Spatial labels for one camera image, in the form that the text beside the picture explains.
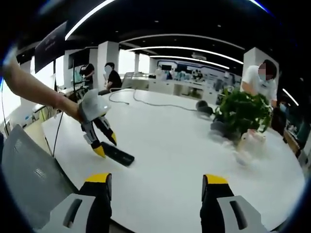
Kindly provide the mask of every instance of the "gray chair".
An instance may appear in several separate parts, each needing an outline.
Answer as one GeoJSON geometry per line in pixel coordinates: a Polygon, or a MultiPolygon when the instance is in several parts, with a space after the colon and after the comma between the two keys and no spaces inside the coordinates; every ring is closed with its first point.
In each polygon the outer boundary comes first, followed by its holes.
{"type": "Polygon", "coordinates": [[[75,192],[56,160],[17,125],[4,142],[1,168],[8,189],[33,229],[50,220],[50,212],[75,192]]]}

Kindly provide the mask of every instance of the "dark hair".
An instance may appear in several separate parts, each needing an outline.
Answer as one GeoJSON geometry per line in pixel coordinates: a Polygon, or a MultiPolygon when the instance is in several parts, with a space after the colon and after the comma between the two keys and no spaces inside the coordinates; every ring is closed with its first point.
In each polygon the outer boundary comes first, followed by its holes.
{"type": "Polygon", "coordinates": [[[115,69],[115,64],[114,64],[113,62],[107,62],[106,65],[105,65],[105,67],[106,67],[106,66],[111,66],[112,69],[115,69]]]}
{"type": "Polygon", "coordinates": [[[272,74],[272,78],[275,79],[277,74],[276,65],[268,59],[264,60],[263,63],[266,64],[266,74],[272,74]]]}

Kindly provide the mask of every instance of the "wrist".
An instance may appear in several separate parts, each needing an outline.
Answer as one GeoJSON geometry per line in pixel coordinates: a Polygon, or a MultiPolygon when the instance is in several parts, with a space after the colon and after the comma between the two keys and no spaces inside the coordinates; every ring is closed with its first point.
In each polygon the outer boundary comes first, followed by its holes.
{"type": "Polygon", "coordinates": [[[65,96],[62,94],[57,93],[56,95],[56,101],[55,101],[55,106],[53,106],[56,109],[64,111],[66,109],[66,103],[69,99],[67,99],[65,96]]]}

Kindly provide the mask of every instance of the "display screen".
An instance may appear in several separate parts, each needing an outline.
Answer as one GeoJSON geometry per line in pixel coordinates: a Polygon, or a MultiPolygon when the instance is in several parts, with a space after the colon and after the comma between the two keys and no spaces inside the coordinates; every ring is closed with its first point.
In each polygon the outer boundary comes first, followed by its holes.
{"type": "Polygon", "coordinates": [[[67,22],[48,34],[35,48],[35,72],[65,54],[65,33],[67,22]]]}
{"type": "Polygon", "coordinates": [[[162,70],[171,70],[172,66],[162,65],[162,70]]]}

